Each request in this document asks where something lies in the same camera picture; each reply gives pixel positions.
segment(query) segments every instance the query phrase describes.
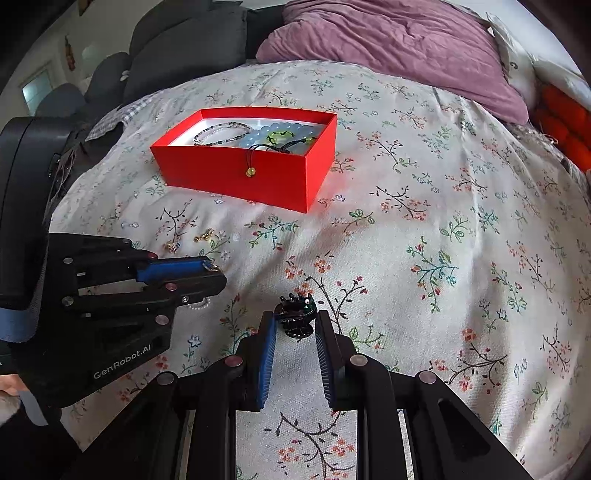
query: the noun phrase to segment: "beaded bracelet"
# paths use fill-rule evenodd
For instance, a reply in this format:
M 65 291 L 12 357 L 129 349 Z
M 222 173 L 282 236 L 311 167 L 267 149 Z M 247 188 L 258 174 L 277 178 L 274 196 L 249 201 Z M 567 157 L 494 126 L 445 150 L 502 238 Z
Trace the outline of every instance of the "beaded bracelet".
M 227 128 L 243 128 L 246 130 L 242 135 L 238 135 L 237 137 L 228 138 L 227 140 L 220 140 L 218 142 L 206 143 L 204 144 L 203 141 L 207 137 L 211 137 L 218 132 L 221 132 Z M 193 145 L 203 145 L 205 147 L 212 147 L 214 145 L 223 145 L 224 143 L 234 142 L 236 140 L 241 140 L 245 136 L 247 136 L 252 131 L 252 128 L 249 127 L 247 124 L 242 124 L 240 122 L 225 122 L 222 124 L 212 125 L 211 127 L 207 127 L 205 130 L 200 131 L 195 137 L 193 138 Z

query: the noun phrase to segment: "floral bedsheet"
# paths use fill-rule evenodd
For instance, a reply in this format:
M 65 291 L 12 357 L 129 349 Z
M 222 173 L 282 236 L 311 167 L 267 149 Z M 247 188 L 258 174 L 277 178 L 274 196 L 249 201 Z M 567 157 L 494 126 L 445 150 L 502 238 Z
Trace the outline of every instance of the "floral bedsheet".
M 310 213 L 164 183 L 150 144 L 226 105 L 338 114 Z M 360 352 L 434 371 L 534 478 L 562 478 L 591 434 L 591 215 L 550 150 L 477 103 L 349 64 L 240 67 L 162 91 L 75 182 L 52 230 L 165 257 L 179 242 L 175 255 L 212 257 L 228 286 L 179 308 L 169 351 L 66 408 L 63 423 L 86 447 L 157 372 L 203 371 L 279 295 L 312 293 Z M 355 424 L 327 406 L 314 338 L 280 334 L 267 406 L 238 418 L 238 477 L 353 479 Z

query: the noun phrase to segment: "pink pillow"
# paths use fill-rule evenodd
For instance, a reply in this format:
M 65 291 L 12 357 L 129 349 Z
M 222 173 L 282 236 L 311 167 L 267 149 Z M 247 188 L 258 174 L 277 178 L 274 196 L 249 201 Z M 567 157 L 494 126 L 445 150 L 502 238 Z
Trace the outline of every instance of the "pink pillow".
M 286 25 L 259 48 L 263 63 L 333 60 L 401 76 L 475 100 L 501 120 L 528 121 L 507 83 L 495 39 L 440 0 L 294 0 Z

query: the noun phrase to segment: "black hair clip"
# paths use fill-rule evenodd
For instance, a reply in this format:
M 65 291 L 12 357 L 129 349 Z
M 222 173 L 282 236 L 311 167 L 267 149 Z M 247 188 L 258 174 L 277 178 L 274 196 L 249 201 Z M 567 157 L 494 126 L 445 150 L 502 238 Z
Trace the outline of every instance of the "black hair clip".
M 318 309 L 312 295 L 304 297 L 299 294 L 296 297 L 290 293 L 288 299 L 282 296 L 281 303 L 277 304 L 274 313 L 288 337 L 301 339 L 314 333 L 310 323 L 316 319 Z

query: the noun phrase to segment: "orange cushion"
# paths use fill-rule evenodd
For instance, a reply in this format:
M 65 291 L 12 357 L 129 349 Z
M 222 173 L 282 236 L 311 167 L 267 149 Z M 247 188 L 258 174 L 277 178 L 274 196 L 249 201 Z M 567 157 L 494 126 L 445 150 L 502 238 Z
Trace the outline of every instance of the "orange cushion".
M 569 136 L 565 142 L 559 146 L 564 154 L 572 160 L 582 171 L 591 168 L 591 151 L 575 135 Z
M 553 85 L 546 85 L 542 89 L 542 98 L 548 109 L 560 118 L 569 130 L 584 135 L 589 113 L 568 95 Z
M 587 116 L 587 121 L 585 122 L 584 131 L 582 132 L 582 137 L 585 144 L 591 148 L 591 114 Z
M 564 143 L 570 135 L 569 128 L 546 109 L 538 108 L 534 112 L 533 120 L 543 133 L 554 137 L 558 145 Z

